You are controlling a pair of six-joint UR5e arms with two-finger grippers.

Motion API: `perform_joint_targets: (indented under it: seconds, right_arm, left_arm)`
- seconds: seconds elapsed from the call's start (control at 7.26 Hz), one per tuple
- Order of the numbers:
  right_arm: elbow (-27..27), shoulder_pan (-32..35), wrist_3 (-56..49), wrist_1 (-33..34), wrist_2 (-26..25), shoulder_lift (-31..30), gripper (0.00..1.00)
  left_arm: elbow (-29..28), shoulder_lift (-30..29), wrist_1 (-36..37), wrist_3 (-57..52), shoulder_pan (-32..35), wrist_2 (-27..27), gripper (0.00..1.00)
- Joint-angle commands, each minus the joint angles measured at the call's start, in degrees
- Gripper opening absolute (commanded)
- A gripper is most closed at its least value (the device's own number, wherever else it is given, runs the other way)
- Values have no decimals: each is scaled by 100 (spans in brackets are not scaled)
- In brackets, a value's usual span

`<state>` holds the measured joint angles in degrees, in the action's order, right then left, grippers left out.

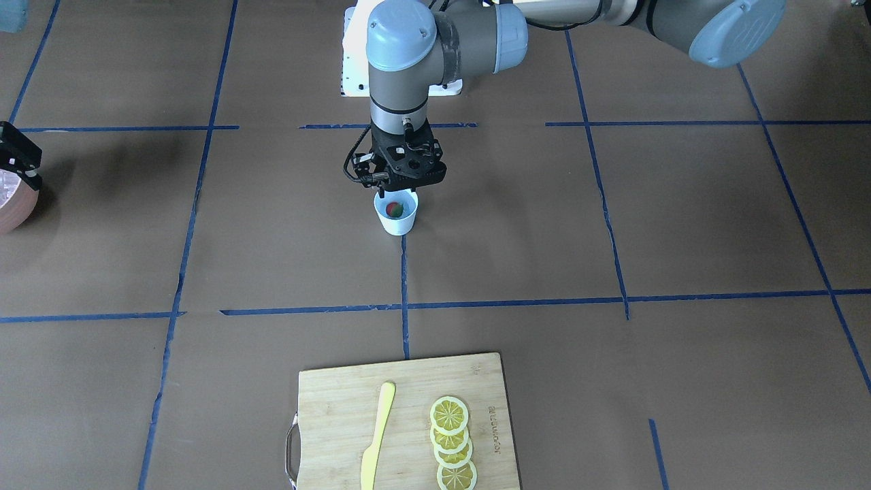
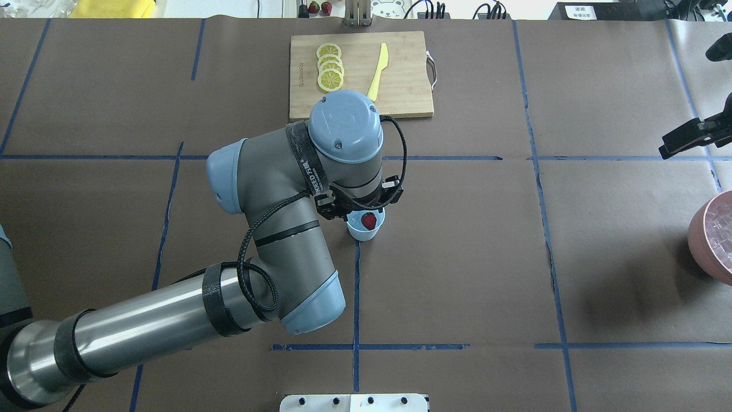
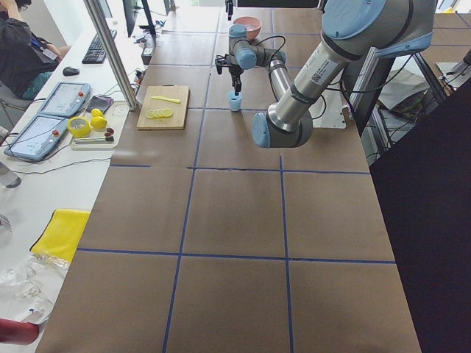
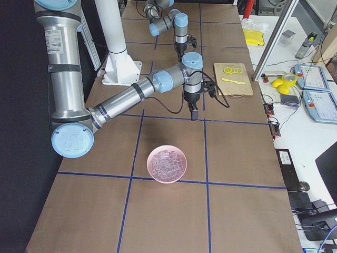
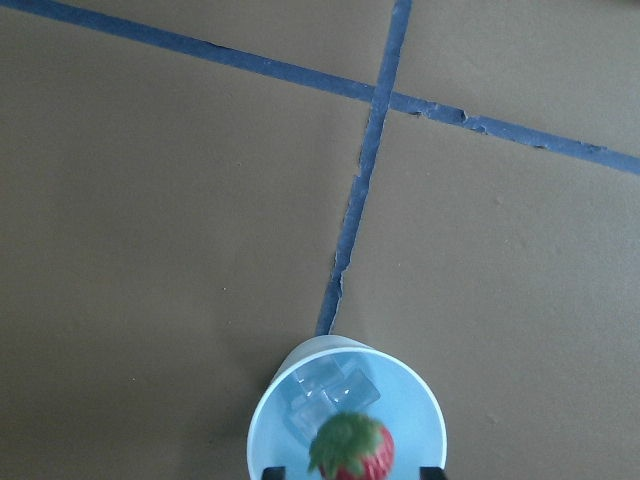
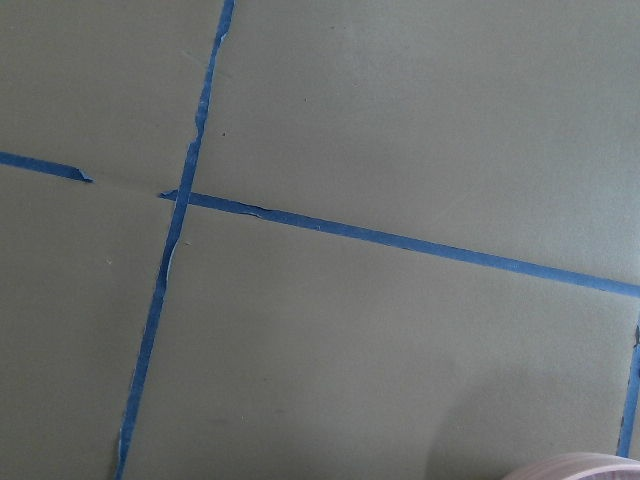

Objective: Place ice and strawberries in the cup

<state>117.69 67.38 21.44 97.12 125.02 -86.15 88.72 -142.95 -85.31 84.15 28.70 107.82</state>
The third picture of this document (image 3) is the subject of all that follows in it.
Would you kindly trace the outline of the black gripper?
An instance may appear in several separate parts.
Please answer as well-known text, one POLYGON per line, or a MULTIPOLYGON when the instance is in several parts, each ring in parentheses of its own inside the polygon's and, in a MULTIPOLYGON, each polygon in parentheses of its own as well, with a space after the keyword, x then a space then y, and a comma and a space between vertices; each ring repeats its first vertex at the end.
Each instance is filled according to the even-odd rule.
MULTIPOLYGON (((226 0, 226 13, 227 13, 227 20, 231 21, 233 16, 233 0, 226 0)), ((231 65, 229 67, 229 72, 231 74, 232 79, 232 86, 235 92, 241 91, 241 75, 243 74, 244 70, 240 68, 238 65, 231 65)))

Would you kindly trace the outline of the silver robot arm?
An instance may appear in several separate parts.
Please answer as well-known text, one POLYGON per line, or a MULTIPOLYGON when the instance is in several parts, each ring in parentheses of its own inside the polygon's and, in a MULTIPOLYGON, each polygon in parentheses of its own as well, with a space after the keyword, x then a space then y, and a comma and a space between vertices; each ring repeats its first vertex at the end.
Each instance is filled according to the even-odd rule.
POLYGON ((240 75, 264 67, 277 101, 255 115, 252 139, 261 148, 294 148, 308 141, 313 119, 308 112, 328 85, 351 61, 372 47, 384 57, 415 54, 431 44, 435 1, 328 1, 322 16, 321 41, 294 79, 279 49, 252 45, 247 30, 233 24, 229 52, 216 67, 227 67, 235 92, 240 75))

